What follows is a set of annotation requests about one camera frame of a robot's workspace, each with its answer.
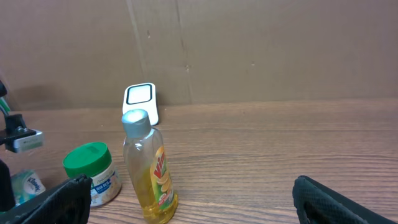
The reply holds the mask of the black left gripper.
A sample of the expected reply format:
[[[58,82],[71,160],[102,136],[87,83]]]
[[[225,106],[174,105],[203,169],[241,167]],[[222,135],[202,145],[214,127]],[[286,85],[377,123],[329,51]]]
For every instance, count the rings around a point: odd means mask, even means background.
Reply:
[[[36,135],[36,131],[29,129],[21,114],[4,116],[6,128],[1,130],[1,144],[12,144],[15,140]],[[0,161],[0,206],[1,212],[12,209],[16,202],[12,190],[11,176],[8,166]]]

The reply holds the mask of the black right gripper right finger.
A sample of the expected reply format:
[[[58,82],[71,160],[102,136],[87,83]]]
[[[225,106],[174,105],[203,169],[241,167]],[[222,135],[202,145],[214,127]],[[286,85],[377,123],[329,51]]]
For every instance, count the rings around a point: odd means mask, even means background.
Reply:
[[[397,224],[304,175],[292,196],[300,224]]]

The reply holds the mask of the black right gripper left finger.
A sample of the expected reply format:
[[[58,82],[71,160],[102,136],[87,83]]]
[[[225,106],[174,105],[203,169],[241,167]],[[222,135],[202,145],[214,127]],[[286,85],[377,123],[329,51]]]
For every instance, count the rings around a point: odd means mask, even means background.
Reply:
[[[82,174],[1,214],[3,224],[86,224],[92,179]]]

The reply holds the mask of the small teal tissue pack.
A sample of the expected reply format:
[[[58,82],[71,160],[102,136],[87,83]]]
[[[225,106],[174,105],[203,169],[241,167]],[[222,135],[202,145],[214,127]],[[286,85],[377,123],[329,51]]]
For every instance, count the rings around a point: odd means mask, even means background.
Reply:
[[[11,184],[16,206],[46,191],[45,186],[34,170],[22,170],[13,175]]]

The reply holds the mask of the green lid jar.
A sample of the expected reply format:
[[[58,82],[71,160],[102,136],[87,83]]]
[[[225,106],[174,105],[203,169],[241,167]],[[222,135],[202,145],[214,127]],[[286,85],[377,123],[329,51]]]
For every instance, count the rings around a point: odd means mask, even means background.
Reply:
[[[108,146],[103,142],[90,142],[68,153],[63,160],[67,176],[85,174],[91,178],[91,206],[99,207],[114,199],[122,182]]]

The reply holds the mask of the yellow dish soap bottle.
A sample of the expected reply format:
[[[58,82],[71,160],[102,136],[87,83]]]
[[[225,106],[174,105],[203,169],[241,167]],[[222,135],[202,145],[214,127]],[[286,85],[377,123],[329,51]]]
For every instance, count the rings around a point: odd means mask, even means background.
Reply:
[[[121,118],[126,137],[123,156],[144,219],[167,223],[178,207],[161,132],[147,111],[130,110]]]

